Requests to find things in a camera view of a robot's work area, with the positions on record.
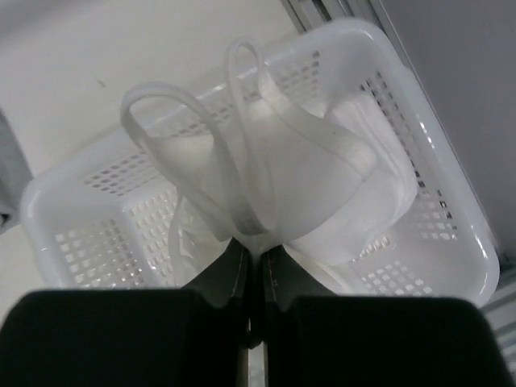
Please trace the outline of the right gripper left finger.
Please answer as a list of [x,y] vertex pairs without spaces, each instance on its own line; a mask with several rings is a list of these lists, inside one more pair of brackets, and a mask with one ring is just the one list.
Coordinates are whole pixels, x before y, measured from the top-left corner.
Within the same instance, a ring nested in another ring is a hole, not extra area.
[[243,385],[249,260],[232,241],[180,289],[27,294],[2,325],[2,385]]

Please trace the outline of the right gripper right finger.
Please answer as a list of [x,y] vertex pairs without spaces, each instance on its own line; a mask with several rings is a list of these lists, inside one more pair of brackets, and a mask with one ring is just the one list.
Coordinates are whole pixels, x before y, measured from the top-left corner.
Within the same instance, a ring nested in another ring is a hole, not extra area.
[[338,296],[284,248],[261,258],[268,386],[505,386],[481,312],[456,298]]

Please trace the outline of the white tank top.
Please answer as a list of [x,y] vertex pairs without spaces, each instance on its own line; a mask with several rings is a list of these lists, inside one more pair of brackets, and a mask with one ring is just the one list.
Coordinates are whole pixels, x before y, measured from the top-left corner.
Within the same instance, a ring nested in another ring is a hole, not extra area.
[[[366,294],[352,261],[407,213],[418,191],[393,128],[365,93],[332,103],[323,116],[301,108],[247,37],[229,45],[223,69],[228,123],[186,90],[147,82],[123,98],[126,133],[217,240],[235,239],[256,258],[283,247],[331,291]],[[187,107],[206,133],[149,135],[131,110],[148,98]]]

